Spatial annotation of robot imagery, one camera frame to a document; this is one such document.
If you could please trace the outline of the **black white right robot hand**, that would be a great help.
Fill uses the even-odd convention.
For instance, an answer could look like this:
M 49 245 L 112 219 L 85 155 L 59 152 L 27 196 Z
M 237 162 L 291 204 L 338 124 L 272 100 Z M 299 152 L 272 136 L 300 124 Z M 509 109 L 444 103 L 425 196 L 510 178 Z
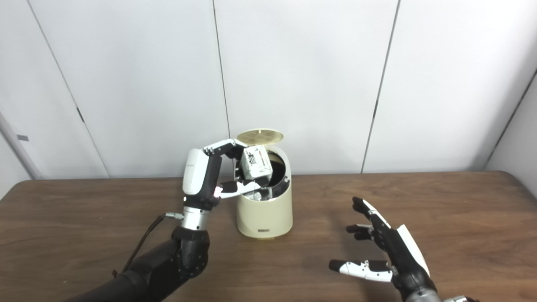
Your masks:
M 388 260 L 352 262 L 332 259 L 328 268 L 343 275 L 375 282 L 391 283 L 403 302 L 440 302 L 437 287 L 430 277 L 426 261 L 405 225 L 393 228 L 368 201 L 352 198 L 352 208 L 362 214 L 369 225 L 346 227 L 357 241 L 369 240 L 384 251 Z

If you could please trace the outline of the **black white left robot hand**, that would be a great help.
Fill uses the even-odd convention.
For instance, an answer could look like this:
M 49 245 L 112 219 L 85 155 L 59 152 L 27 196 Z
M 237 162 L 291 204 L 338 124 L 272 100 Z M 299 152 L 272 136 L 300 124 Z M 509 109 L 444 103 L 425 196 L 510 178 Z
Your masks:
M 222 157 L 237 160 L 236 180 L 219 183 Z M 253 192 L 266 187 L 274 170 L 266 149 L 249 147 L 238 139 L 221 140 L 188 153 L 182 190 L 184 205 L 210 211 L 221 199 Z

